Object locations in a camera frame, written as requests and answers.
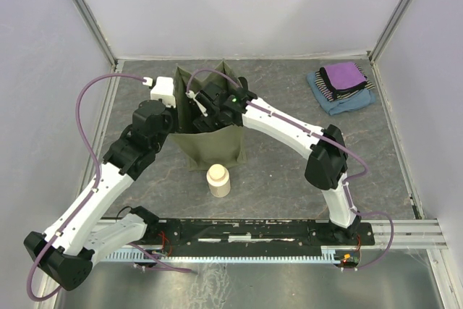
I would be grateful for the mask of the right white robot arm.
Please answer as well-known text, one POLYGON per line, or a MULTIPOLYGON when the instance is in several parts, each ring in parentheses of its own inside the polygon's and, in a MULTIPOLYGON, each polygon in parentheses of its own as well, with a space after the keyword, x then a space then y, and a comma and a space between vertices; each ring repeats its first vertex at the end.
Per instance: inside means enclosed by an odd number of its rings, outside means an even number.
POLYGON ((262 132, 289 146, 307 160, 305 179, 322 191, 328 206, 328 228, 339 244, 357 236, 361 217, 347 195, 348 153, 339 128, 323 129, 291 117, 245 88, 224 90, 210 82, 198 92, 186 92, 202 115, 194 121, 201 131, 236 125, 262 132))

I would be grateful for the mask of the olive green canvas bag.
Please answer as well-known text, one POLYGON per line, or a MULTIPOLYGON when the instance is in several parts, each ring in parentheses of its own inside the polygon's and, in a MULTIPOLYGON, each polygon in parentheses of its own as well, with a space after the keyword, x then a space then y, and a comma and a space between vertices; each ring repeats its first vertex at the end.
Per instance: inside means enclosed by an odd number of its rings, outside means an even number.
POLYGON ((174 75, 177 103, 177 131, 169 136, 187 158, 187 169, 206 171, 214 164, 232 168, 247 163, 242 127, 229 125, 213 132, 200 132, 193 120, 201 115, 197 104, 186 95, 192 73, 178 66, 174 75))

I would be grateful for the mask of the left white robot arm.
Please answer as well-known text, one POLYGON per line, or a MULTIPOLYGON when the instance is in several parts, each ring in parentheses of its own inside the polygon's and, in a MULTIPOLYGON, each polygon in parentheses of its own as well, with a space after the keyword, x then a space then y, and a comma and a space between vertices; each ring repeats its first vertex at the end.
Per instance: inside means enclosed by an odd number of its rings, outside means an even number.
POLYGON ((72 291, 107 255, 131 242, 154 243, 159 218, 138 206, 118 222, 93 233, 109 206, 148 168, 167 136, 177 130, 177 110, 160 100, 140 103, 119 139, 111 144, 99 172, 67 211, 46 231, 30 232, 24 246, 35 265, 72 291))

